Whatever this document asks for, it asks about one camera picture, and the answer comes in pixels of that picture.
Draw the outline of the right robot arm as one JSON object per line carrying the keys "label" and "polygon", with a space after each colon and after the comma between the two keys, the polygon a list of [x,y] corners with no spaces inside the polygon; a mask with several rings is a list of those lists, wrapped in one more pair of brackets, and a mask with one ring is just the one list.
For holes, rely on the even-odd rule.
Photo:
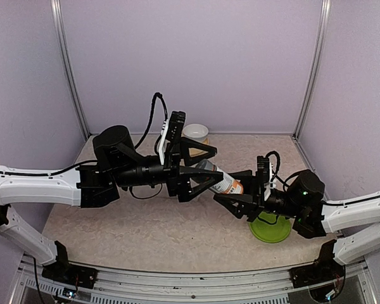
{"label": "right robot arm", "polygon": [[294,173],[289,186],[278,190],[270,169],[238,172],[234,177],[244,187],[243,194],[215,194],[214,200],[236,218],[252,222],[265,212],[294,220],[293,229],[307,239],[324,237],[343,229],[364,225],[351,236],[322,245],[320,260],[311,268],[317,281],[325,281],[336,270],[336,263],[348,265],[380,249],[380,191],[340,201],[324,199],[324,183],[311,171]]}

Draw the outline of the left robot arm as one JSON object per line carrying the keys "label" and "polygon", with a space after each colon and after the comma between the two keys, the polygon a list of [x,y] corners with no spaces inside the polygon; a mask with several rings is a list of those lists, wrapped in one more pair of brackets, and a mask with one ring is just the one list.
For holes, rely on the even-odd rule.
{"label": "left robot arm", "polygon": [[165,134],[168,147],[157,155],[139,154],[128,128],[107,128],[92,140],[95,159],[57,172],[22,172],[0,165],[0,235],[32,255],[64,282],[76,275],[66,248],[44,237],[14,209],[16,203],[53,203],[101,208],[115,201],[121,189],[166,185],[170,196],[188,202],[223,179],[221,172],[194,167],[189,155],[194,141],[178,129]]}

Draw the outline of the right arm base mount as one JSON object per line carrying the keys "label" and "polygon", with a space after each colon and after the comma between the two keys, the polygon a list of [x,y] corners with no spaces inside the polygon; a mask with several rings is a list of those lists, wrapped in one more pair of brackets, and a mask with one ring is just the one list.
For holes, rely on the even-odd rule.
{"label": "right arm base mount", "polygon": [[346,274],[346,267],[334,259],[335,243],[335,239],[324,243],[320,248],[318,258],[311,264],[293,267],[289,270],[294,288],[331,281],[337,276],[343,277]]}

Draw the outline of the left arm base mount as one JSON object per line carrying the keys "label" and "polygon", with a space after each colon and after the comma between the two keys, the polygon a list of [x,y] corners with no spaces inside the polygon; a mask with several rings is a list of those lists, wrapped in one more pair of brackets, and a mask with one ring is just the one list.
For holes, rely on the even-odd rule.
{"label": "left arm base mount", "polygon": [[42,276],[78,288],[93,289],[98,271],[92,267],[71,264],[66,247],[59,241],[55,241],[54,245],[57,250],[56,259],[53,263],[43,266]]}

